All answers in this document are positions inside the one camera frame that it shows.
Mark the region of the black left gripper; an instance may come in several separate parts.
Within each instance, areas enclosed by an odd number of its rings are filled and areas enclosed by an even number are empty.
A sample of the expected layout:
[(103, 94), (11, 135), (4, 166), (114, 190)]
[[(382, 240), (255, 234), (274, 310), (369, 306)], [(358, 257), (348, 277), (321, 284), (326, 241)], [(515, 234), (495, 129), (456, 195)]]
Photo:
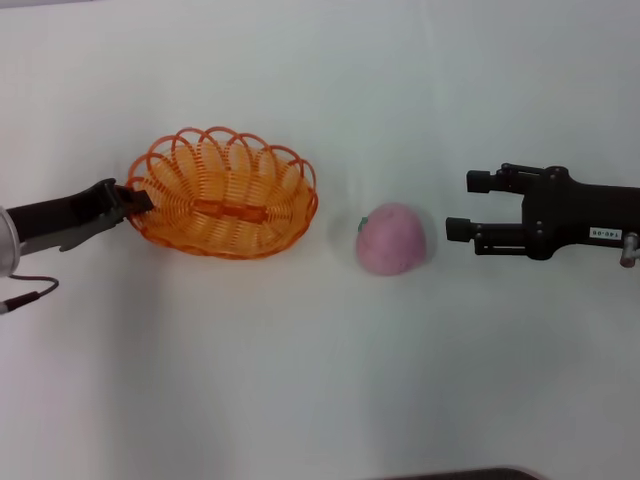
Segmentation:
[[(120, 198), (118, 207), (116, 193)], [(114, 228), (117, 219), (123, 221), (153, 208), (145, 191), (116, 185), (111, 178), (74, 195), (10, 208), (8, 214), (24, 256), (51, 248), (69, 251)]]

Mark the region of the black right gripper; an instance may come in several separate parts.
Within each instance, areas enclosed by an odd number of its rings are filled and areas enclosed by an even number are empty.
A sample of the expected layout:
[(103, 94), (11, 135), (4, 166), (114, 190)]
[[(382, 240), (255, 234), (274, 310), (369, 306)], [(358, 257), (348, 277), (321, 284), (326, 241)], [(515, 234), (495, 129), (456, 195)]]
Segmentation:
[(470, 170), (467, 191), (523, 195), (522, 224), (476, 223), (448, 217), (446, 237), (474, 245), (478, 256), (548, 260), (570, 245), (619, 249), (623, 261), (639, 259), (639, 189), (586, 184), (564, 167), (503, 163), (494, 173)]

